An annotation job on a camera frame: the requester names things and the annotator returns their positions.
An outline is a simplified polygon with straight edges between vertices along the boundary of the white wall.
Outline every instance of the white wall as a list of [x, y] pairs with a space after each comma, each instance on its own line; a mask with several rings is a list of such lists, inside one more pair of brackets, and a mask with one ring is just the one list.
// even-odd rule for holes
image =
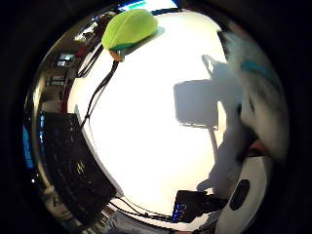
[[[176, 192], [196, 190], [215, 163], [208, 130], [183, 127], [176, 119], [174, 86], [211, 79], [202, 55], [221, 62], [225, 58], [216, 35], [219, 28], [211, 19], [191, 12], [157, 19], [164, 32], [120, 63], [85, 130], [95, 156], [125, 196], [148, 210], [170, 215]], [[111, 63], [109, 53], [103, 51], [89, 75], [75, 80], [68, 112], [77, 105], [81, 115], [86, 113], [91, 94]], [[220, 144], [226, 129], [223, 110], [218, 118], [215, 134]], [[204, 215], [191, 224], [151, 222], [192, 230], [206, 219]]]

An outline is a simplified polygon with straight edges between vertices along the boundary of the electronic equipment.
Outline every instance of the electronic equipment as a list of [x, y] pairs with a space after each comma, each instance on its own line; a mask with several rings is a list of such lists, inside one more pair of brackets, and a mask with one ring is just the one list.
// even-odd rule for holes
[[43, 157], [61, 200], [82, 224], [99, 220], [116, 188], [91, 153], [76, 114], [43, 112], [39, 125]]
[[143, 1], [128, 1], [125, 4], [119, 6], [120, 11], [129, 11], [133, 9], [145, 9], [149, 12], [177, 8], [177, 5], [172, 0], [143, 0]]
[[207, 195], [207, 192], [178, 190], [172, 222], [192, 222], [202, 214], [209, 214], [221, 210], [227, 204], [226, 199]]

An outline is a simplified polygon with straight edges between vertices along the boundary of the cable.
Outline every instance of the cable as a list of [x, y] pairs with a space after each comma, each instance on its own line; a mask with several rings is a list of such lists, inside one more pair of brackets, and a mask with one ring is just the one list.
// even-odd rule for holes
[[98, 49], [95, 51], [95, 53], [93, 54], [93, 56], [91, 57], [91, 59], [89, 60], [89, 62], [84, 66], [84, 68], [78, 73], [78, 78], [81, 78], [85, 75], [87, 75], [91, 68], [93, 67], [93, 65], [95, 64], [95, 62], [97, 61], [100, 53], [103, 50], [103, 46], [99, 46]]
[[[122, 198], [119, 198], [119, 197], [116, 197], [116, 196], [115, 196], [115, 198], [120, 199], [121, 201], [123, 201], [124, 203], [126, 203], [131, 209], [135, 210], [132, 206], [130, 206], [130, 205], [129, 205], [125, 200], [123, 200]], [[151, 212], [151, 211], [149, 211], [149, 210], [147, 210], [147, 209], [145, 209], [145, 208], [143, 208], [143, 207], [140, 207], [140, 206], [136, 205], [135, 203], [131, 202], [128, 198], [126, 198], [126, 199], [127, 199], [131, 204], [133, 204], [134, 206], [136, 206], [136, 207], [138, 207], [138, 208], [140, 208], [140, 209], [142, 209], [142, 210], [144, 210], [144, 211], [146, 211], [146, 212], [149, 212], [149, 213], [152, 213], [152, 214], [156, 214], [156, 215], [159, 215], [159, 216], [170, 217], [169, 215], [166, 215], [166, 214], [159, 214], [159, 213]]]
[[134, 210], [136, 213], [140, 214], [140, 212], [138, 212], [135, 208], [133, 208], [132, 206], [130, 206], [130, 204], [127, 203], [127, 202], [126, 202], [125, 200], [123, 200], [122, 198], [116, 197], [116, 196], [114, 196], [114, 198], [117, 198], [117, 199], [123, 201], [128, 207], [130, 207], [130, 208], [131, 208], [132, 210]]
[[112, 205], [114, 208], [116, 208], [118, 211], [123, 212], [125, 214], [128, 215], [136, 215], [136, 216], [140, 216], [140, 217], [145, 217], [145, 218], [150, 218], [150, 219], [155, 219], [155, 220], [160, 220], [160, 221], [171, 221], [168, 217], [163, 217], [163, 216], [157, 216], [157, 215], [149, 215], [148, 213], [142, 214], [142, 213], [132, 213], [132, 212], [128, 212], [126, 210], [123, 210], [119, 207], [117, 207], [115, 204], [113, 204], [112, 202], [109, 202], [110, 205]]
[[80, 125], [80, 130], [83, 129], [87, 119], [89, 119], [91, 117], [91, 113], [90, 113], [90, 109], [92, 106], [92, 103], [94, 101], [94, 98], [96, 97], [96, 94], [101, 90], [101, 89], [105, 89], [105, 87], [107, 86], [108, 82], [110, 81], [111, 77], [114, 75], [117, 67], [118, 67], [119, 61], [114, 60], [112, 67], [110, 69], [110, 71], [108, 72], [108, 74], [105, 76], [105, 78], [99, 83], [99, 85], [97, 86], [96, 90], [94, 91], [94, 93], [92, 94], [92, 97], [89, 101], [89, 105], [88, 105], [88, 109], [87, 109], [87, 113], [85, 115], [85, 118], [83, 120], [83, 122]]

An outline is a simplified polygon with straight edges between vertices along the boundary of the white object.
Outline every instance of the white object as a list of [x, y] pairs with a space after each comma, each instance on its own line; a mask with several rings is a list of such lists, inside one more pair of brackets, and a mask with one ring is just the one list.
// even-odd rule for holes
[[250, 183], [249, 192], [242, 206], [233, 211], [230, 203], [236, 189], [234, 190], [216, 224], [215, 234], [239, 234], [252, 224], [265, 196], [271, 177], [272, 165], [272, 159], [266, 156], [252, 157], [245, 160], [239, 182], [242, 179], [248, 180]]

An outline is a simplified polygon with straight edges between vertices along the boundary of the monitor screen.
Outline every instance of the monitor screen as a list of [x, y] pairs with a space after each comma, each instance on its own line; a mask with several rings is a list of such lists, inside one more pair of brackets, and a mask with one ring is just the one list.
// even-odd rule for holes
[[144, 0], [144, 1], [132, 1], [127, 4], [121, 5], [119, 10], [129, 11], [133, 9], [145, 9], [149, 12], [177, 8], [177, 5], [172, 0]]

